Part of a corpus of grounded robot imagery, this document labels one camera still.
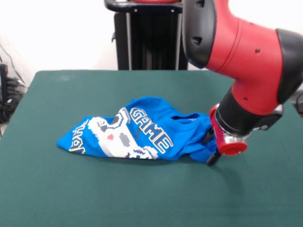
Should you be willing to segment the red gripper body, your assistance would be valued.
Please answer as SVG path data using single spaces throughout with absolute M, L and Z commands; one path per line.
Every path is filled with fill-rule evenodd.
M 218 107 L 219 104 L 214 105 L 209 112 L 217 150 L 221 155 L 224 156 L 238 155 L 247 149 L 248 145 L 246 143 L 246 139 L 248 136 L 237 136 L 223 129 L 219 125 L 217 117 L 215 116 Z

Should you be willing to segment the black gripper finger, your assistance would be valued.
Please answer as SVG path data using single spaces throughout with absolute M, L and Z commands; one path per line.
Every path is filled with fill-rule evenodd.
M 207 144 L 208 142 L 212 141 L 214 139 L 214 130 L 210 129 L 205 137 L 203 138 L 203 143 Z
M 208 166 L 215 165 L 221 156 L 222 156 L 221 153 L 219 151 L 216 151 L 207 159 L 206 164 Z

